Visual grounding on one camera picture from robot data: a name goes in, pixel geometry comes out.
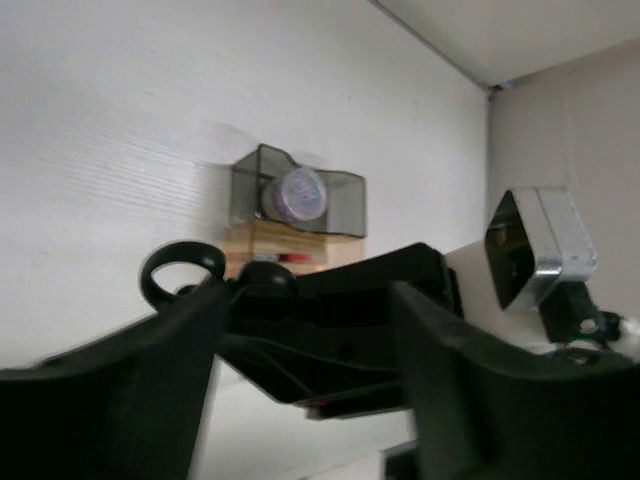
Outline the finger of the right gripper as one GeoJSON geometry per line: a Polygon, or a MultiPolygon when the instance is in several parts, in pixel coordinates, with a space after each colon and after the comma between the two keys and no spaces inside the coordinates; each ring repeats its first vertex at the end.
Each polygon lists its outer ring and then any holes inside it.
{"type": "Polygon", "coordinates": [[[228,345],[279,340],[285,333],[387,324],[387,291],[404,282],[443,309],[461,317],[457,276],[445,256],[414,243],[356,263],[305,275],[253,260],[228,281],[234,294],[224,335],[228,345]]]}
{"type": "Polygon", "coordinates": [[[226,337],[220,356],[277,402],[305,408],[404,408],[394,371],[332,363],[238,335],[226,337]]]}

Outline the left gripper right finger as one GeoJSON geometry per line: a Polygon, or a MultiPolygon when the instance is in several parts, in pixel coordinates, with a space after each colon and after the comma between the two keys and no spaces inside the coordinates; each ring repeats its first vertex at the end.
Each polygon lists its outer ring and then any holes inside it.
{"type": "Polygon", "coordinates": [[[505,343],[405,283],[389,292],[423,479],[635,479],[639,367],[505,343]]]}

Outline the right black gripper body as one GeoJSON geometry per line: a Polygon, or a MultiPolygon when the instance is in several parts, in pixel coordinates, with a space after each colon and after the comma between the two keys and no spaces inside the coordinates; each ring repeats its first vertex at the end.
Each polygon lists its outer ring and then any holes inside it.
{"type": "Polygon", "coordinates": [[[559,284],[540,303],[539,313],[555,355],[563,360],[639,362],[639,320],[599,309],[583,282],[559,284]]]}

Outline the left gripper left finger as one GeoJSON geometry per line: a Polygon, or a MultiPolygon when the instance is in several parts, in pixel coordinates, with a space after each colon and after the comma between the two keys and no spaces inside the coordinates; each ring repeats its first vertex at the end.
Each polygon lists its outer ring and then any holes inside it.
{"type": "Polygon", "coordinates": [[[1,373],[4,479],[186,479],[229,294],[205,283],[84,347],[1,373]]]}

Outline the small clear clip jar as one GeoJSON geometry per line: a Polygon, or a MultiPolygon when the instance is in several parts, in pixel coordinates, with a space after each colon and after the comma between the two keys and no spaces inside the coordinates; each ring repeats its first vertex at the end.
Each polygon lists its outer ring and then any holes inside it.
{"type": "Polygon", "coordinates": [[[285,223],[314,221],[326,213],[327,186],[315,170],[296,168],[264,187],[261,207],[271,220],[285,223]]]}

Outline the red pen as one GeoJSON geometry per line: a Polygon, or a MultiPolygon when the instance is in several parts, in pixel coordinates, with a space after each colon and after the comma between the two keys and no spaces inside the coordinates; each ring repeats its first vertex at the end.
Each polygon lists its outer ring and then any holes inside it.
{"type": "Polygon", "coordinates": [[[256,261],[269,261],[269,262],[276,262],[276,263],[307,264],[307,263],[313,263],[315,261],[315,258],[313,255],[304,254],[304,253],[232,252],[232,253],[228,253],[226,257],[230,263],[249,262],[249,261],[256,260],[256,261]]]}

